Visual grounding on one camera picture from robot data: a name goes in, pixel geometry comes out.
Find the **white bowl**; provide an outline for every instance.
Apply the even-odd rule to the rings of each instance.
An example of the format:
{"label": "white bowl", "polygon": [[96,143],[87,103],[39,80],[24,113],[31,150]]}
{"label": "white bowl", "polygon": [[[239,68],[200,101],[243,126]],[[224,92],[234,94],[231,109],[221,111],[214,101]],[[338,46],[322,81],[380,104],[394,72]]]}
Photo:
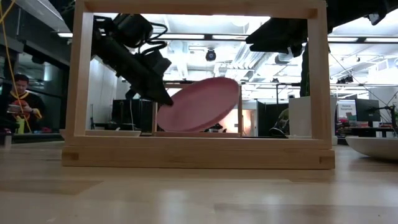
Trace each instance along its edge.
{"label": "white bowl", "polygon": [[355,151],[378,159],[398,160],[398,138],[346,137]]}

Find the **wooden frame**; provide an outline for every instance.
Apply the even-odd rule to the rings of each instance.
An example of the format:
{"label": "wooden frame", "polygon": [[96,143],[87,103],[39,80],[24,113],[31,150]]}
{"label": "wooden frame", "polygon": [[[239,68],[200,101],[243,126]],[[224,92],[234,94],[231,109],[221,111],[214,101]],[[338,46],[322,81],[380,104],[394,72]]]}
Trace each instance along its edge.
{"label": "wooden frame", "polygon": [[[166,88],[183,89],[190,84],[165,84]],[[185,137],[185,138],[240,138],[243,134],[243,114],[242,114],[242,86],[239,86],[238,96],[238,133],[177,133],[177,132],[158,132],[157,131],[157,110],[158,105],[154,103],[152,108],[152,136],[154,137]]]}
{"label": "wooden frame", "polygon": [[[93,12],[229,14],[308,20],[312,139],[88,136]],[[322,0],[77,0],[65,166],[332,169],[326,2]]]}

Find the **desk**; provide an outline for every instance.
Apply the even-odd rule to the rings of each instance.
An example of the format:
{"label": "desk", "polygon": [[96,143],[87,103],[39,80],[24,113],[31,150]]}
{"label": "desk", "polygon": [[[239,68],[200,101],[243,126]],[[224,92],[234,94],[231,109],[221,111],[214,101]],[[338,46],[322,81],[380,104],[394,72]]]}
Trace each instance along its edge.
{"label": "desk", "polygon": [[380,131],[384,138],[387,137],[387,132],[394,132],[392,128],[350,128],[352,135],[359,137],[376,137],[376,132]]}

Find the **ceiling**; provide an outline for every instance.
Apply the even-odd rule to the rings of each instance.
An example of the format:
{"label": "ceiling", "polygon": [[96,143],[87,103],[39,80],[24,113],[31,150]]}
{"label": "ceiling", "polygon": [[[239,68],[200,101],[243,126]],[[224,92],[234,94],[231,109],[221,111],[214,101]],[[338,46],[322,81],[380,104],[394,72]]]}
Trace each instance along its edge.
{"label": "ceiling", "polygon": [[[37,6],[46,5],[48,0],[36,0]],[[18,0],[20,6],[27,1]],[[57,21],[58,15],[42,11]],[[116,14],[97,14],[115,17]],[[188,15],[143,15],[148,21],[164,24],[169,33],[174,34],[245,34],[255,31],[268,17],[241,16],[188,16]],[[54,24],[48,19],[42,19],[57,32],[68,32],[61,24]],[[162,28],[154,28],[155,33],[162,32]],[[342,26],[336,27],[330,36],[378,36],[398,37],[398,10],[391,12],[378,25],[372,26],[365,19],[360,18]],[[204,41],[204,40],[168,40],[169,44],[163,49],[162,55],[172,61],[172,66],[165,72],[165,80],[202,80],[204,78],[225,76],[237,81],[269,83],[273,78],[280,82],[299,82],[301,72],[301,57],[291,58],[288,55],[273,53],[250,52],[249,46],[240,41]],[[213,62],[205,60],[208,49],[214,49],[217,58]],[[376,74],[379,63],[387,63],[398,58],[397,44],[330,44],[329,56],[331,83],[339,78],[352,74],[354,82],[370,83],[370,81],[386,82],[372,77]],[[259,85],[245,85],[246,98],[276,98],[275,86],[262,88]],[[338,90],[343,94],[356,93],[357,90]],[[280,91],[280,98],[287,98],[289,94],[298,95],[299,90],[287,87]]]}

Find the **black camera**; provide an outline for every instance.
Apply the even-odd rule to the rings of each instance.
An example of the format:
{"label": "black camera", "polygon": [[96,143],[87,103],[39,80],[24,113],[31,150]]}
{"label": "black camera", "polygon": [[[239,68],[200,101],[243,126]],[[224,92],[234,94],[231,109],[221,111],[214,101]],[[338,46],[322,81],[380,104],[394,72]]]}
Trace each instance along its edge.
{"label": "black camera", "polygon": [[214,51],[214,49],[208,49],[207,53],[206,53],[206,61],[208,62],[212,62],[214,60],[216,60],[216,52]]}

